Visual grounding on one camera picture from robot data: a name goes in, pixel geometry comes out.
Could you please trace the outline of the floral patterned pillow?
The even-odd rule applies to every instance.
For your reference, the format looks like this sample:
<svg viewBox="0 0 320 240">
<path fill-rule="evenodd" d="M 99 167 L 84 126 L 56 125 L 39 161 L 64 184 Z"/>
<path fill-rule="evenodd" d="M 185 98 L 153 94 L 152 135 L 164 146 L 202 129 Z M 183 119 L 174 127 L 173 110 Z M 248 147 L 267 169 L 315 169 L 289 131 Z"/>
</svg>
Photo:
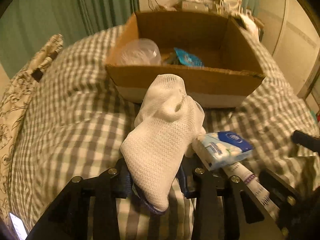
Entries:
<svg viewBox="0 0 320 240">
<path fill-rule="evenodd" d="M 9 179 L 14 145 L 31 96 L 53 60 L 63 48 L 63 36 L 53 35 L 10 80 L 1 100 L 1 221 L 12 229 L 9 217 Z"/>
</svg>

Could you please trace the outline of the brown cardboard box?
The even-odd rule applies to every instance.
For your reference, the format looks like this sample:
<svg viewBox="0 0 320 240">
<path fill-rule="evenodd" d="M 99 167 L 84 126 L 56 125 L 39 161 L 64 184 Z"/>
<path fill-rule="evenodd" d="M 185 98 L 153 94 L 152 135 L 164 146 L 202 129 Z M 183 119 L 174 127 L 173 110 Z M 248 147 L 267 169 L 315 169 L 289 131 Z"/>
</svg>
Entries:
<svg viewBox="0 0 320 240">
<path fill-rule="evenodd" d="M 251 35 L 239 20 L 191 11 L 137 12 L 107 60 L 118 92 L 140 103 L 162 74 L 181 77 L 206 108 L 234 108 L 264 80 Z"/>
</svg>

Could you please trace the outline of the blue foil snack packet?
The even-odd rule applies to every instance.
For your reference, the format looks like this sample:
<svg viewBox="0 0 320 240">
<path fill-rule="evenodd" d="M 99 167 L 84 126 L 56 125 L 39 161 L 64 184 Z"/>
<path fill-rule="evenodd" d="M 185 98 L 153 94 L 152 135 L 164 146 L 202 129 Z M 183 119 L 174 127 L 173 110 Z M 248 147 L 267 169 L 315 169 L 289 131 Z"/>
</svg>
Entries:
<svg viewBox="0 0 320 240">
<path fill-rule="evenodd" d="M 183 49 L 174 48 L 177 59 L 180 64 L 188 67 L 203 67 L 203 62 L 195 55 L 186 52 Z"/>
</svg>

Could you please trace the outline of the white printed tube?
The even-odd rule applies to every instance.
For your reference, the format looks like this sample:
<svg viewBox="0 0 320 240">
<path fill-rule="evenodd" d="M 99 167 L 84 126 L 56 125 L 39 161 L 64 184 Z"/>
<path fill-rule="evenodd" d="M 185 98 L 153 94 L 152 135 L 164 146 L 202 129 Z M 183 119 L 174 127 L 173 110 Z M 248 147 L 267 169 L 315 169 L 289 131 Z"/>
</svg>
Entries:
<svg viewBox="0 0 320 240">
<path fill-rule="evenodd" d="M 264 206 L 270 216 L 276 220 L 279 213 L 279 208 L 274 204 L 270 198 L 270 193 L 265 189 L 258 179 L 258 177 L 246 168 L 241 163 L 235 163 L 223 168 L 228 177 L 238 176 L 245 185 L 252 191 L 254 196 Z"/>
</svg>

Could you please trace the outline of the grey checkered duvet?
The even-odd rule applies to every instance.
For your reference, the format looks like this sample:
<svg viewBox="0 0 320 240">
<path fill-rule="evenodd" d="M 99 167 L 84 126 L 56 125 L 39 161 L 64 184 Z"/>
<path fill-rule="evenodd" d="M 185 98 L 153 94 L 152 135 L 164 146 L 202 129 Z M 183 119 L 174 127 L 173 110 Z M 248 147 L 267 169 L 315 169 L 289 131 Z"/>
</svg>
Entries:
<svg viewBox="0 0 320 240">
<path fill-rule="evenodd" d="M 11 212 L 27 231 L 73 176 L 95 177 L 120 158 L 139 110 L 118 94 L 104 67 L 122 32 L 103 30 L 61 51 L 31 94 L 9 183 Z M 291 134 L 319 136 L 319 127 L 267 49 L 244 37 L 265 79 L 235 110 L 206 110 L 204 127 L 241 135 L 254 147 L 245 167 L 254 174 L 268 168 L 308 196 L 319 186 L 319 156 L 293 144 Z"/>
</svg>

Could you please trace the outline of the blue white tissue pack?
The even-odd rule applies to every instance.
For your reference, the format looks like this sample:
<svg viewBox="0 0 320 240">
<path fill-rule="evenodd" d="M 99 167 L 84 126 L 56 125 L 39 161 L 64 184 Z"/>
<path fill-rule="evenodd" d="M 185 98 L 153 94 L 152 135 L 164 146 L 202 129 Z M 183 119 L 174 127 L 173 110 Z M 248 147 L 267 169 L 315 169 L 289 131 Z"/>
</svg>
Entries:
<svg viewBox="0 0 320 240">
<path fill-rule="evenodd" d="M 253 151 L 248 141 L 232 131 L 200 135 L 192 143 L 192 147 L 204 166 L 210 171 L 240 162 Z"/>
</svg>

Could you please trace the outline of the white phone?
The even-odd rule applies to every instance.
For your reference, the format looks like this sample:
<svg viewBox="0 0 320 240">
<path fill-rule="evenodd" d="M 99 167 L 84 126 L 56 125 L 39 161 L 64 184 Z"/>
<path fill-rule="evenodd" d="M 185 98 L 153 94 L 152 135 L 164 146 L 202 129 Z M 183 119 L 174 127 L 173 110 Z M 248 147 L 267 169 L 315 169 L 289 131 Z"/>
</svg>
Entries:
<svg viewBox="0 0 320 240">
<path fill-rule="evenodd" d="M 14 214 L 12 213 L 9 213 L 10 215 L 10 218 L 11 218 L 11 221 L 12 221 L 12 224 L 14 226 L 14 229 L 15 229 L 15 232 L 18 236 L 18 239 L 19 240 L 26 240 L 28 234 L 25 230 L 25 227 L 23 225 L 23 222 L 20 218 L 18 218 L 17 216 L 15 216 Z"/>
</svg>

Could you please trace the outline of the louvered wardrobe doors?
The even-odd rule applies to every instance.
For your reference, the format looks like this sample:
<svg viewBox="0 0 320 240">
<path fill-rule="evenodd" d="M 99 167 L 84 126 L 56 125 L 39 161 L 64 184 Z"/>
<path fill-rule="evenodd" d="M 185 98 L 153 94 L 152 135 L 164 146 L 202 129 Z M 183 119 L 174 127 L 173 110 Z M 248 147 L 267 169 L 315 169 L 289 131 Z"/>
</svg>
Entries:
<svg viewBox="0 0 320 240">
<path fill-rule="evenodd" d="M 319 35 L 297 0 L 260 0 L 264 24 L 262 44 L 300 98 L 306 97 L 316 74 Z"/>
</svg>

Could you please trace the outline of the white mesh sock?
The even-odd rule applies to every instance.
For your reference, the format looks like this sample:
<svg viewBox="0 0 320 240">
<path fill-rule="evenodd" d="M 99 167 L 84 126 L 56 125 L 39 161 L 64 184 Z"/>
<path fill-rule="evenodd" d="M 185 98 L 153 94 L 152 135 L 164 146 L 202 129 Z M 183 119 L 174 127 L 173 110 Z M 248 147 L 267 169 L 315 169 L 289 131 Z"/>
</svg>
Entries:
<svg viewBox="0 0 320 240">
<path fill-rule="evenodd" d="M 137 193 L 155 214 L 169 206 L 169 191 L 191 143 L 202 133 L 204 111 L 174 74 L 158 75 L 148 88 L 134 129 L 120 151 Z"/>
</svg>

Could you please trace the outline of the white jacket on chair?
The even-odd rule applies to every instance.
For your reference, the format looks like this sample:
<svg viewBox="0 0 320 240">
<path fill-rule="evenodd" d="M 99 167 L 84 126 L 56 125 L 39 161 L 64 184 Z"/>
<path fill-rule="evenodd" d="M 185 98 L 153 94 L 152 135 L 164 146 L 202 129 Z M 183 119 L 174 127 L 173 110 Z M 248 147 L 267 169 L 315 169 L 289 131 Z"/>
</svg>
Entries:
<svg viewBox="0 0 320 240">
<path fill-rule="evenodd" d="M 236 17 L 240 19 L 244 28 L 259 42 L 259 29 L 255 22 L 244 14 L 237 14 Z"/>
</svg>

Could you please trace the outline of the green curtain left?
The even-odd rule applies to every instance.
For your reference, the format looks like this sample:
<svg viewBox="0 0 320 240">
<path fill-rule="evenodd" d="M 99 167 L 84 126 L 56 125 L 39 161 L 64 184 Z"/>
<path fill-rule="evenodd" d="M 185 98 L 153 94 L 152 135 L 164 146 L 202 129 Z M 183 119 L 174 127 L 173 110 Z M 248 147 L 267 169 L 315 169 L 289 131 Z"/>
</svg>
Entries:
<svg viewBox="0 0 320 240">
<path fill-rule="evenodd" d="M 51 36 L 67 47 L 138 9 L 138 0 L 13 0 L 1 16 L 1 65 L 12 78 Z"/>
</svg>

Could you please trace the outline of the clear plastic round container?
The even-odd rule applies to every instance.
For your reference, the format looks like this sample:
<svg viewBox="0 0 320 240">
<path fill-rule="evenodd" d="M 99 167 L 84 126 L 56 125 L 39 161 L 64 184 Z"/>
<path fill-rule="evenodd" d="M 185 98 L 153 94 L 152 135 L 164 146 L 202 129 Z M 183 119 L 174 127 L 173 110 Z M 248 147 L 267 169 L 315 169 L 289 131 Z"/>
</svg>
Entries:
<svg viewBox="0 0 320 240">
<path fill-rule="evenodd" d="M 147 38 L 133 40 L 121 48 L 117 56 L 119 66 L 159 66 L 162 63 L 159 48 Z"/>
</svg>

